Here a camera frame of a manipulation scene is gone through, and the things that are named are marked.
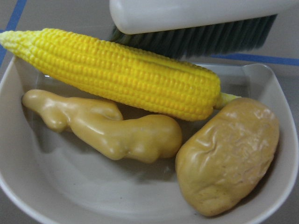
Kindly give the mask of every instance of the blue line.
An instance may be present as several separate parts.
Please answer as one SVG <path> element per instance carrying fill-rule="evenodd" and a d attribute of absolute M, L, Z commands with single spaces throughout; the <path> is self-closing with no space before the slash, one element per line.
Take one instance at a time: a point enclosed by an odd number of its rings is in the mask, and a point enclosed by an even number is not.
<path fill-rule="evenodd" d="M 18 0 L 15 4 L 13 13 L 10 16 L 10 20 L 8 21 L 8 24 L 6 26 L 5 30 L 15 30 L 18 22 L 20 20 L 20 17 L 22 15 L 23 9 L 26 5 L 27 0 Z"/>
<path fill-rule="evenodd" d="M 8 21 L 8 24 L 5 28 L 5 30 L 0 30 L 0 33 L 6 31 L 6 30 L 15 30 L 18 22 L 20 20 L 20 17 L 22 15 L 22 12 L 24 10 L 24 7 L 26 5 L 27 0 L 17 0 L 17 3 L 15 4 L 13 13 L 10 16 L 10 19 Z M 4 57 L 6 54 L 6 49 L 4 49 L 2 46 L 0 46 L 0 67 L 3 63 Z"/>
<path fill-rule="evenodd" d="M 299 59 L 250 54 L 213 55 L 214 58 L 299 66 Z"/>

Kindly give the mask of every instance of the gray floor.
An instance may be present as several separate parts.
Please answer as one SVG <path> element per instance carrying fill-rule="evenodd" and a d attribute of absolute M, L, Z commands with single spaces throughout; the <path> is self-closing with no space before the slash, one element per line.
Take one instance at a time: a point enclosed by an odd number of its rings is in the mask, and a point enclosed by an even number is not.
<path fill-rule="evenodd" d="M 288 103 L 295 125 L 299 128 L 299 5 L 281 12 L 271 29 L 264 46 L 258 50 L 242 52 L 234 60 L 213 57 L 192 58 L 199 63 L 226 63 L 245 65 L 264 63 L 270 66 L 278 77 Z M 0 30 L 38 30 L 45 27 L 62 28 L 74 32 L 106 39 L 112 28 L 108 10 L 108 0 L 1 0 Z M 0 79 L 2 78 L 12 54 L 0 52 Z M 282 207 L 267 219 L 264 224 L 299 223 L 299 183 Z M 0 223 L 37 223 L 20 211 L 0 191 Z"/>

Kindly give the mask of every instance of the toy corn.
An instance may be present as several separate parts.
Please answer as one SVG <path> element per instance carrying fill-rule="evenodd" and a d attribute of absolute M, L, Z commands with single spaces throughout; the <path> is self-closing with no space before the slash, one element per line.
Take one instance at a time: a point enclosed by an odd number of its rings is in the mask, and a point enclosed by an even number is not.
<path fill-rule="evenodd" d="M 80 90 L 184 120 L 206 119 L 235 98 L 210 70 L 73 32 L 6 31 L 0 44 Z"/>

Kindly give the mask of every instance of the corn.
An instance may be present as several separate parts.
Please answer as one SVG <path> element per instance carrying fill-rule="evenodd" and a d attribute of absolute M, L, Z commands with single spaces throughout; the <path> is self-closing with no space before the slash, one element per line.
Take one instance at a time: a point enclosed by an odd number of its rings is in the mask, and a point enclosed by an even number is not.
<path fill-rule="evenodd" d="M 144 50 L 50 28 L 6 31 L 0 44 L 55 79 L 151 112 L 194 121 L 223 103 L 215 73 Z"/>

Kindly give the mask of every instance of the brush bristles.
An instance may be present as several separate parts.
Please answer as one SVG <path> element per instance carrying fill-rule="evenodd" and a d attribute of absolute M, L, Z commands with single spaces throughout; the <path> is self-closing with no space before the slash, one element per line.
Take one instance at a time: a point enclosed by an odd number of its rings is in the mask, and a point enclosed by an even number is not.
<path fill-rule="evenodd" d="M 194 28 L 127 35 L 114 27 L 111 41 L 180 59 L 257 49 L 276 15 Z"/>

